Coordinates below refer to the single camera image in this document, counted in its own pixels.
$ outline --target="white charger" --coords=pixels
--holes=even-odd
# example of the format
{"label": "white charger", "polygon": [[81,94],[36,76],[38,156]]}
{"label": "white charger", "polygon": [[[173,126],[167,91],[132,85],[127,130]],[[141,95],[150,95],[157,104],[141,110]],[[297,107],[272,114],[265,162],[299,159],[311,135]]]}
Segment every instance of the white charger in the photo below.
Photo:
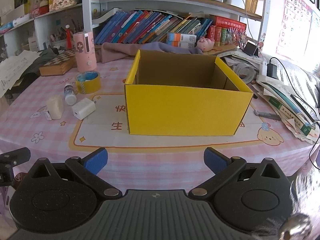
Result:
{"label": "white charger", "polygon": [[73,115],[79,120],[84,119],[95,110],[96,104],[88,98],[84,98],[72,106]]}

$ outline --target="yellow packing tape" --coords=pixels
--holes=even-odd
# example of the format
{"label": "yellow packing tape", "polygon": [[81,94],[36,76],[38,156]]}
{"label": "yellow packing tape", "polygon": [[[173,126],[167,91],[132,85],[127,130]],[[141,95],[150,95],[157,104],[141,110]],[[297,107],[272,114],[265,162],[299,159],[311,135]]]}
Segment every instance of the yellow packing tape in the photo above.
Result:
{"label": "yellow packing tape", "polygon": [[76,75],[77,90],[81,94],[91,94],[101,88],[100,73],[97,71],[86,71]]}

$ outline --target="pink cup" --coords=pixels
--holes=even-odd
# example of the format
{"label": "pink cup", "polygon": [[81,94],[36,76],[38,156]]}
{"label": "pink cup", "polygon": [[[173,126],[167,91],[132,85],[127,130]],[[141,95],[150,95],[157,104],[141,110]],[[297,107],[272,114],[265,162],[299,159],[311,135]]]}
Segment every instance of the pink cup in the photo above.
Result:
{"label": "pink cup", "polygon": [[77,68],[79,72],[97,68],[97,59],[94,50],[93,33],[80,32],[73,34],[75,44]]}

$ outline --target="gray ribbed panel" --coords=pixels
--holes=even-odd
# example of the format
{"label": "gray ribbed panel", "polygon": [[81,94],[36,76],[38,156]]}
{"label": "gray ribbed panel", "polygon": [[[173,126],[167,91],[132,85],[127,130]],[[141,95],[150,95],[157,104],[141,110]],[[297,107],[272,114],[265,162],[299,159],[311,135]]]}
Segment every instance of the gray ribbed panel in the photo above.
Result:
{"label": "gray ribbed panel", "polygon": [[205,201],[183,190],[129,190],[105,201],[96,215],[71,231],[41,235],[19,230],[10,240],[252,240],[223,224]]}

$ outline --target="yellow cardboard box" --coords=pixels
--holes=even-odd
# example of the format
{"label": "yellow cardboard box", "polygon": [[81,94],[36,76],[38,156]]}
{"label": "yellow cardboard box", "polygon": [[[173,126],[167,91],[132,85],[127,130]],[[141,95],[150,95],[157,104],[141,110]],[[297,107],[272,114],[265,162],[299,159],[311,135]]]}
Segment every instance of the yellow cardboard box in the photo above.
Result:
{"label": "yellow cardboard box", "polygon": [[218,57],[139,50],[124,85],[130,134],[234,135],[253,96]]}

